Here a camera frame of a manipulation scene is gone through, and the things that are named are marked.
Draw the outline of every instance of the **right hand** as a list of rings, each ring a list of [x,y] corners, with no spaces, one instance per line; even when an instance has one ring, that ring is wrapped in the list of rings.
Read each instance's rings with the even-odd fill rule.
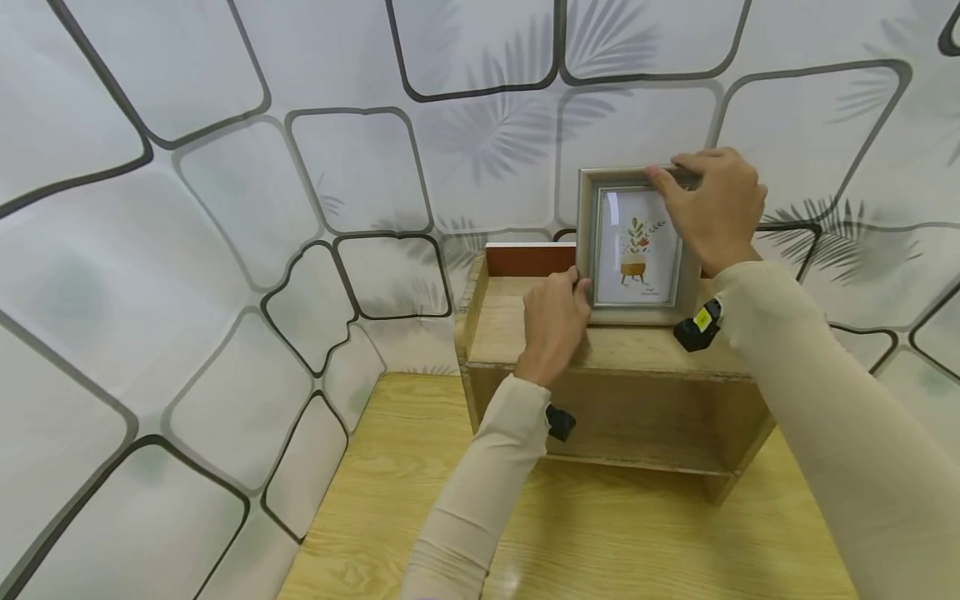
[[[733,148],[706,149],[671,158],[675,164],[703,176],[700,187],[688,191],[658,166],[646,168],[673,220],[673,227],[713,277],[740,262],[760,260],[753,246],[754,231],[763,215],[767,186],[757,182],[756,169]]]

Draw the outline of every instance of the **beige arm sleeve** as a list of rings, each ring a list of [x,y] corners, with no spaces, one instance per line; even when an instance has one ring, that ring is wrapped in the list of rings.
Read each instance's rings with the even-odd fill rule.
[[[402,600],[480,597],[520,489],[546,454],[550,393],[509,375],[414,543]]]
[[[741,263],[715,283],[722,329],[777,419],[860,597],[960,598],[956,464],[840,346],[783,268]]]

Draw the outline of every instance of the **wooden table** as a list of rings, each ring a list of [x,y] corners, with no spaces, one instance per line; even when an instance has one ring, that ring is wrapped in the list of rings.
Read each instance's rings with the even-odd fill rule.
[[[389,374],[278,596],[394,598],[410,548],[470,439],[460,378]],[[696,476],[540,461],[485,599],[853,599],[775,431],[726,503]]]

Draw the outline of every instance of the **small wooden cabinet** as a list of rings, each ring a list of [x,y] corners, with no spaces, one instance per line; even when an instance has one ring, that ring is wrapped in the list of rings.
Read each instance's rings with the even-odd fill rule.
[[[524,347],[523,295],[573,264],[572,246],[487,247],[456,313],[456,349],[476,431]],[[702,300],[712,296],[701,280]],[[703,476],[720,503],[774,428],[746,368],[721,334],[688,353],[668,327],[590,327],[551,401],[577,426],[556,459]]]

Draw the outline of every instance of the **picture frame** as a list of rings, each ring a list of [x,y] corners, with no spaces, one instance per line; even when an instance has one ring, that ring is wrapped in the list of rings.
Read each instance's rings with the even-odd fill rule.
[[[685,189],[699,175],[662,165]],[[642,167],[580,169],[577,270],[593,284],[591,324],[669,325],[692,316],[700,261],[673,229]]]

